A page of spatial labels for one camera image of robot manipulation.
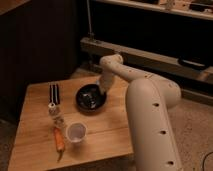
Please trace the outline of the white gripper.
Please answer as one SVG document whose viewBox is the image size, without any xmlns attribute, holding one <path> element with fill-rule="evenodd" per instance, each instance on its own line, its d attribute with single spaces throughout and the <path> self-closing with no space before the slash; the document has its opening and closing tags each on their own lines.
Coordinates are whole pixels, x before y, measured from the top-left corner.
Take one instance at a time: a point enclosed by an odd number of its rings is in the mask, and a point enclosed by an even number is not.
<svg viewBox="0 0 213 171">
<path fill-rule="evenodd" d="M 113 85 L 115 75 L 109 70 L 104 69 L 98 80 L 99 88 L 102 93 L 107 92 Z"/>
</svg>

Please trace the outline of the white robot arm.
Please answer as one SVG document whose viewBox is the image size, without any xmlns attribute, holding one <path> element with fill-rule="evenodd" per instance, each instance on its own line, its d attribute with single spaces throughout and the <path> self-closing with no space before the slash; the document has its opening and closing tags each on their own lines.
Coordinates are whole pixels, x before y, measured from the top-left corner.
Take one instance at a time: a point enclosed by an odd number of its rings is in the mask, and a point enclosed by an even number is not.
<svg viewBox="0 0 213 171">
<path fill-rule="evenodd" d="M 177 83 L 123 64 L 120 54 L 103 56 L 99 87 L 107 92 L 117 75 L 129 83 L 126 112 L 136 171 L 184 171 L 167 110 L 181 100 Z"/>
</svg>

